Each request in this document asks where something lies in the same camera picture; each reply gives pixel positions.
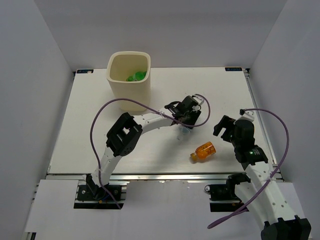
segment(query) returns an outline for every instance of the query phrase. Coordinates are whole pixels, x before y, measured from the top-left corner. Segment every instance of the cable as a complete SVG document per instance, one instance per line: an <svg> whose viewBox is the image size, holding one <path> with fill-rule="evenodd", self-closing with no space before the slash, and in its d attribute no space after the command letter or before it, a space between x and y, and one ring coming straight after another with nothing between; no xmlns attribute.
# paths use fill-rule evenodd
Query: cable
<svg viewBox="0 0 320 240"><path fill-rule="evenodd" d="M101 199L101 201L106 200L110 195L105 196L103 199Z"/></svg>
<svg viewBox="0 0 320 240"><path fill-rule="evenodd" d="M132 103L138 104L138 105L140 105L140 106L142 106L142 107L144 107L144 108L146 108L146 109L154 112L155 114L158 114L158 115L163 116L163 117L165 117L165 118L171 119L172 121L176 122L177 124L181 124L182 126L189 127L189 128L195 128L195 127L200 127L200 126L204 125L206 122L208 122L208 120L209 120L209 118L210 118L210 114L211 114L211 108L210 108L210 103L209 103L209 101L208 101L204 96L202 96L202 95L200 95L200 94L194 94L194 96L199 96L199 97L203 98L203 99L206 101L206 104L208 105L208 117L206 118L206 120L205 120L204 122L202 122L202 123L200 123L200 124L196 124L196 125L184 124L184 123L182 123L182 122L174 119L174 118L171 117L171 116L168 116L168 115L166 115L166 114L163 114L163 113L161 113L161 112L159 112L159 111L157 111L157 110L155 110L155 109L153 109L153 108L151 108L151 107L148 107L147 105L144 105L144 104L142 104L142 103L140 103L140 102L138 102L138 101L136 101L136 100L132 100L132 99L129 99L129 98L115 98L115 99L112 99L112 100L108 101L107 103L105 103L105 104L99 109L99 111L96 113L96 115L95 115L95 117L94 117L94 119L93 119L93 122L92 122L92 124L91 124L91 128L90 128L90 143L91 143L91 147L92 147L92 150L93 150L93 152L94 152L95 158L96 158L96 160L97 160L97 162L98 162L98 169L99 169L99 170L98 170L98 179L99 179L99 183L100 183L101 188L102 188L103 190L105 190L105 191L110 195L110 197L112 198L112 200L114 201L114 203L117 205L117 207L118 207L119 209L121 209L121 207L120 207L120 205L118 204L118 202L116 201L115 197L114 197L114 196L111 194L111 192L110 192L107 188L105 188L105 186L102 184L102 180L101 180L101 162L100 162L100 158L99 158L99 156L98 156L97 150L96 150L95 145L94 145L94 140L93 140L94 126L95 126L95 124L96 124L96 121L97 121L100 113L102 112L102 110L103 110L106 106L108 106L109 104L111 104L111 103L113 103L113 102L116 102L116 101L128 101L128 102L132 102Z"/></svg>
<svg viewBox="0 0 320 240"><path fill-rule="evenodd" d="M209 184L208 184L208 185L205 185L205 187L204 187L204 192L205 192L206 194L210 194L209 190L207 190L207 187L209 187Z"/></svg>
<svg viewBox="0 0 320 240"><path fill-rule="evenodd" d="M284 130L285 130L285 135L286 135L286 145L285 145L285 150L284 150L284 154L278 164L278 166L274 169L274 171L270 174L270 178L272 178L276 173L277 171L280 169L282 163L284 162L286 156L287 156L287 153L288 153L288 150L289 150L289 131L288 131L288 128L285 124L285 122L278 116L276 115L275 113L273 113L272 111L269 111L269 110L266 110L266 109L262 109L262 108L248 108L248 109L244 109L244 111L262 111L262 112L266 112L266 113L269 113L271 115L273 115L274 117L276 117L283 125L284 127ZM231 213L230 215L228 216L224 216L214 222L212 222L211 224L208 225L208 229L212 229L214 228L215 226L219 225L219 224L222 224L223 222L225 222L226 220L232 218L233 216L236 216L238 214L241 214L241 213L244 213L244 209L250 204L252 203L258 196L259 194L261 194L263 192L263 190L267 187L267 185L270 183L270 179L268 179L265 184L259 189L259 191L257 191L255 193L255 195L253 195L253 197L247 201L244 205L242 205L241 207L239 207L236 211L234 211L233 213Z"/></svg>

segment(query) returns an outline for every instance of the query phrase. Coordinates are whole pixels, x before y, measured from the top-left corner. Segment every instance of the white cable tie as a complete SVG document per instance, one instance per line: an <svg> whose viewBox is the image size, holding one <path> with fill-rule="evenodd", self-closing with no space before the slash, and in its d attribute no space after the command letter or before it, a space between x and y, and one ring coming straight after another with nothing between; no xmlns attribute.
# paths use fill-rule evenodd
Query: white cable tie
<svg viewBox="0 0 320 240"><path fill-rule="evenodd" d="M165 116L164 116L164 112L161 111L161 110L159 111L159 115L160 115L161 117L163 117L163 118L165 117Z"/></svg>
<svg viewBox="0 0 320 240"><path fill-rule="evenodd" d="M274 177L270 177L270 174L269 174L269 176L268 176L266 179L262 180L261 182L266 182L266 181L268 181L268 180L270 180L270 181L276 181L277 179L274 178Z"/></svg>

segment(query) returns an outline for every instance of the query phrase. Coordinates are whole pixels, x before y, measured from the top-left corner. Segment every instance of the white platform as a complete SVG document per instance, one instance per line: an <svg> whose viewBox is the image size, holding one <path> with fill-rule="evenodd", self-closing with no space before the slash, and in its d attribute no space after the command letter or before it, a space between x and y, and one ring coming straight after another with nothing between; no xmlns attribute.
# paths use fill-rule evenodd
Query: white platform
<svg viewBox="0 0 320 240"><path fill-rule="evenodd" d="M170 129L164 127L144 134L134 151L121 159L114 173L242 172L233 146L220 137L213 136L213 129L223 115L238 118L241 108L254 106L244 73L225 71L224 67L151 69L152 108L160 109L172 101L181 101L185 96L196 93L207 97L211 104L211 118L207 124L195 128L190 138L184 141L177 140L178 126L171 126ZM105 69L75 75L48 173L85 174L95 170L97 161L90 145L89 131L97 111L113 98ZM202 110L198 123L208 114L207 106L204 105ZM117 103L112 103L98 118L93 140L100 156L106 146L108 130L122 113ZM254 125L256 144L264 149L268 159L272 161L257 117ZM208 162L193 164L190 153L208 141L213 143L217 153Z"/></svg>
<svg viewBox="0 0 320 240"><path fill-rule="evenodd" d="M207 229L225 212L210 212L204 182L131 182L121 210L74 209L76 180L41 180L25 231L35 240L258 240L250 212ZM304 218L292 183L279 187Z"/></svg>

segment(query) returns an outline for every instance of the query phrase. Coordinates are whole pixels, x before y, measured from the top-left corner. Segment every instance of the plastic bottle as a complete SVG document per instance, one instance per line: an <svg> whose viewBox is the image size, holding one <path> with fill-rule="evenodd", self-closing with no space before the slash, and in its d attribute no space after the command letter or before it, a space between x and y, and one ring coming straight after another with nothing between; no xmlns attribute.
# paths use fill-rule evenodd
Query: plastic bottle
<svg viewBox="0 0 320 240"><path fill-rule="evenodd" d="M205 158L215 153L216 149L214 145L210 141L208 141L207 143L198 147L194 153L190 154L190 156L195 162L204 162Z"/></svg>
<svg viewBox="0 0 320 240"><path fill-rule="evenodd" d="M179 141L186 139L191 133L191 129L186 126L179 125L179 134L176 137Z"/></svg>

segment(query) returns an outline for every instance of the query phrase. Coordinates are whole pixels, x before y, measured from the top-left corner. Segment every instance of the orange bottle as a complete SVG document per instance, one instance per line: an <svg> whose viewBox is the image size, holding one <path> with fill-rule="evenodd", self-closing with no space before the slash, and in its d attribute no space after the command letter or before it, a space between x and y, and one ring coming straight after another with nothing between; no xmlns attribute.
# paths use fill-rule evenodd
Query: orange bottle
<svg viewBox="0 0 320 240"><path fill-rule="evenodd" d="M190 156L195 162L203 162L204 159L212 154L216 153L214 145L208 141L207 143L198 147L194 153L191 153Z"/></svg>

